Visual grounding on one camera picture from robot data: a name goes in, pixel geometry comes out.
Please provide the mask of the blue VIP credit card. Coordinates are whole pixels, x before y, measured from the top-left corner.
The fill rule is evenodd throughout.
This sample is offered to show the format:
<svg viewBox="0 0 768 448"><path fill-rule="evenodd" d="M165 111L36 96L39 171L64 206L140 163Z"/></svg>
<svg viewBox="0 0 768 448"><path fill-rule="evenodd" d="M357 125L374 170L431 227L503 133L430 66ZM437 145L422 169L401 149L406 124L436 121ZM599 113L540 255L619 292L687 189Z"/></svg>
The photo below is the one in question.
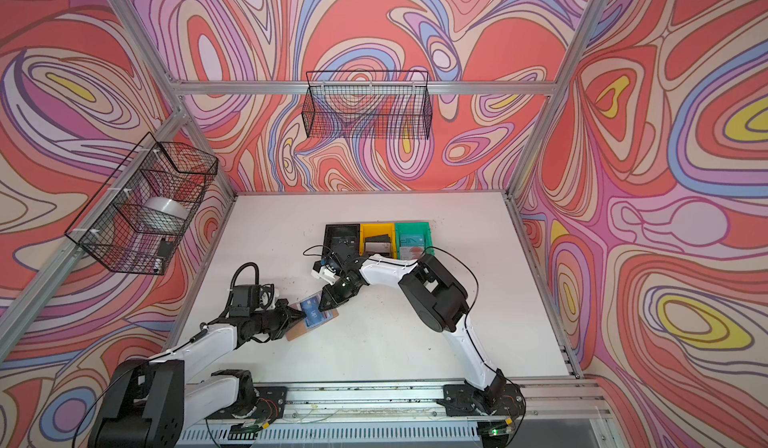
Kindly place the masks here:
<svg viewBox="0 0 768 448"><path fill-rule="evenodd" d="M320 295L314 295L299 303L299 307L305 315L304 323L308 329L314 329L327 321L327 313L318 309L319 301Z"/></svg>

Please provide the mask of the tan leather card holder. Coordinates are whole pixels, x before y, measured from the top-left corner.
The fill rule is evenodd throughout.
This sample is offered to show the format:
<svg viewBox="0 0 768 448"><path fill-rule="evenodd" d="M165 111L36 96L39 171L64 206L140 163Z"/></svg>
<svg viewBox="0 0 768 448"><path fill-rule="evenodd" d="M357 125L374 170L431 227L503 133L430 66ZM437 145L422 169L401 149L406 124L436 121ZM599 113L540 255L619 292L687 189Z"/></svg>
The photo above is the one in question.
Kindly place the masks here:
<svg viewBox="0 0 768 448"><path fill-rule="evenodd" d="M285 339L287 341L293 341L313 330L317 330L338 317L338 310L336 308L326 311L320 310L321 296L322 292L319 291L309 297L290 304L291 308L301 311L305 315L305 318L287 331L285 334Z"/></svg>

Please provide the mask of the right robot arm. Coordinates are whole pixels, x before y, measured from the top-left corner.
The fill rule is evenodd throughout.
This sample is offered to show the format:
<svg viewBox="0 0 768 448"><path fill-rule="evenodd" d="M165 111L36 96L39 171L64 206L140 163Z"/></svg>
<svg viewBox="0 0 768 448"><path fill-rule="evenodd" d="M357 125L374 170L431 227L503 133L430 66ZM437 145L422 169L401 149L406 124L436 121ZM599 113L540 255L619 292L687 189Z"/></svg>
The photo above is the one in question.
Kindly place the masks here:
<svg viewBox="0 0 768 448"><path fill-rule="evenodd" d="M400 290L418 318L445 336L464 372L461 384L447 384L436 402L450 417L504 416L512 420L526 413L526 399L518 384L490 362L474 333L470 314L474 305L461 282L429 252L416 260L397 260L379 254L337 261L331 252L313 264L312 275L325 282L319 310L335 309L366 286Z"/></svg>

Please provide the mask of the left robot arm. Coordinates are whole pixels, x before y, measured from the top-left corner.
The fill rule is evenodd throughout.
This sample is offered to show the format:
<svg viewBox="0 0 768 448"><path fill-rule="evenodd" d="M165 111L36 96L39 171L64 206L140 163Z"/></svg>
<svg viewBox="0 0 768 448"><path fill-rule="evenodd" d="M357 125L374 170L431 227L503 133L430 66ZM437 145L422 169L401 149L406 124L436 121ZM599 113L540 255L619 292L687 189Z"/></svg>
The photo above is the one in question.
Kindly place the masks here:
<svg viewBox="0 0 768 448"><path fill-rule="evenodd" d="M282 339L305 313L292 307L247 262L230 280L225 306L199 331L146 360L128 360L113 373L88 436L90 447L173 447L184 430L219 410L251 413L259 402L247 370L219 370L194 379L249 342Z"/></svg>

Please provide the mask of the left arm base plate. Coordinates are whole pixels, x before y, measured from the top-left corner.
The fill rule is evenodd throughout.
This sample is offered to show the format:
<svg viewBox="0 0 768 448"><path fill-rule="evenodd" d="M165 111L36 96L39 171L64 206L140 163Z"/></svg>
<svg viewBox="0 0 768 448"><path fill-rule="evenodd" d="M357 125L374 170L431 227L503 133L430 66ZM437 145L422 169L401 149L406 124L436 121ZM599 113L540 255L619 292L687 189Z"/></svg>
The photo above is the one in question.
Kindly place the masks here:
<svg viewBox="0 0 768 448"><path fill-rule="evenodd" d="M253 420L274 422L283 417L287 404L286 386L261 386L254 389L244 401L220 409L210 416L220 420Z"/></svg>

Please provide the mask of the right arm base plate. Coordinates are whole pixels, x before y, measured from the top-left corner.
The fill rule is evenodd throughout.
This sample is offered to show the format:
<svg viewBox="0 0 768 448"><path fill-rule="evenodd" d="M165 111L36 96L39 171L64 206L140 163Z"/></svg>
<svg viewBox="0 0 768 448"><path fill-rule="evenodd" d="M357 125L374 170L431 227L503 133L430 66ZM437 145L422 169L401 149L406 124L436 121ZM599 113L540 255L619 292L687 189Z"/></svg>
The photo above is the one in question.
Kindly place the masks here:
<svg viewBox="0 0 768 448"><path fill-rule="evenodd" d="M503 416L517 418L526 411L526 400L518 385L505 383L480 390L467 383L447 384L436 402L449 417Z"/></svg>

